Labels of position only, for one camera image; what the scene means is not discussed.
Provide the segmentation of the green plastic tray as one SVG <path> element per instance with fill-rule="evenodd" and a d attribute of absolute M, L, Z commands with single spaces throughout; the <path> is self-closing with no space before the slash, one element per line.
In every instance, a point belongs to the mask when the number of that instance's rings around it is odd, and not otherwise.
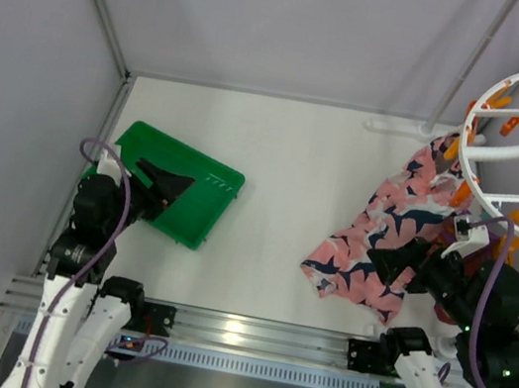
<path fill-rule="evenodd" d="M 153 180 L 140 168 L 144 160 L 162 171 L 191 179 L 192 184 L 151 221 L 152 226 L 190 249 L 200 246 L 246 182 L 240 171 L 144 121 L 131 125 L 116 145 L 125 168 L 146 187 L 152 187 Z"/>

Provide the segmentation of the aluminium mounting rail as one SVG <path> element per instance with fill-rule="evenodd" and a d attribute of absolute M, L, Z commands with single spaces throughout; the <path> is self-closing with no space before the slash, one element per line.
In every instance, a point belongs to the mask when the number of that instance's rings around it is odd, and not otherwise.
<path fill-rule="evenodd" d="M 112 352 L 308 388 L 403 388 L 370 338 L 150 300 Z"/>

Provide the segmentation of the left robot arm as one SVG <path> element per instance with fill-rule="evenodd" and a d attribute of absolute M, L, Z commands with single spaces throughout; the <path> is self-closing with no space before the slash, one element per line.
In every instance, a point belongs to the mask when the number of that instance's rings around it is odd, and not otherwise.
<path fill-rule="evenodd" d="M 194 183 L 138 159 L 128 171 L 116 148 L 101 148 L 83 176 L 68 226 L 54 242 L 34 322 L 2 388 L 84 388 L 115 335 L 142 311 L 144 287 L 104 274 L 117 237 L 136 221 L 153 221 Z"/>

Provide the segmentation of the pink shark print shorts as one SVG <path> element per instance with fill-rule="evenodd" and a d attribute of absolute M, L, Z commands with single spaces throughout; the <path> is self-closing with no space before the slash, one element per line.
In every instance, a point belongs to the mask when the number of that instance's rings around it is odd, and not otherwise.
<path fill-rule="evenodd" d="M 451 204 L 465 180 L 462 168 L 445 159 L 458 138 L 449 133 L 415 152 L 401 171 L 378 186 L 348 228 L 325 239 L 300 263 L 318 296 L 345 297 L 376 314 L 385 326 L 398 315 L 404 286 L 413 274 L 404 270 L 385 285 L 367 253 L 396 249 L 417 237 L 434 241 L 450 218 L 467 211 L 470 199 L 457 207 Z"/>

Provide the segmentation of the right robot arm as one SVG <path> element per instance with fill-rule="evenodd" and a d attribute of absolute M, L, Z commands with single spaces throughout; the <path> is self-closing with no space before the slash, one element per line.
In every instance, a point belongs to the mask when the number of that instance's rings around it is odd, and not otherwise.
<path fill-rule="evenodd" d="M 471 275 L 460 255 L 414 239 L 397 249 L 367 252 L 379 280 L 392 284 L 413 271 L 405 290 L 430 294 L 459 327 L 455 359 L 466 388 L 519 388 L 519 273 L 489 260 Z M 443 388 L 435 352 L 421 328 L 392 328 L 379 339 L 379 356 L 405 388 Z"/>

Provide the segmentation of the metal hanger stand pole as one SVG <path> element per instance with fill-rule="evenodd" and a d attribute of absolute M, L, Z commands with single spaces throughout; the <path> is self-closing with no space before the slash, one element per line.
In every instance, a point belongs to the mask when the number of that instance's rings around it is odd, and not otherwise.
<path fill-rule="evenodd" d="M 461 70 L 458 72 L 457 76 L 455 76 L 453 81 L 449 84 L 449 87 L 446 89 L 445 93 L 443 93 L 441 99 L 439 99 L 438 104 L 432 110 L 424 124 L 419 126 L 419 133 L 421 136 L 429 137 L 431 135 L 434 127 L 443 116 L 444 111 L 446 111 L 451 101 L 455 98 L 455 95 L 458 93 L 463 83 L 465 83 L 465 80 L 467 79 L 471 70 L 475 67 L 483 52 L 487 49 L 487 46 L 489 46 L 490 42 L 493 40 L 494 35 L 496 35 L 497 31 L 501 28 L 504 21 L 507 19 L 508 15 L 511 13 L 513 8 L 515 8 L 517 2 L 518 0 L 505 0 L 502 5 L 500 5 L 494 18 L 487 25 L 484 33 L 473 47 L 473 50 L 467 56 L 467 59 L 461 66 Z"/>

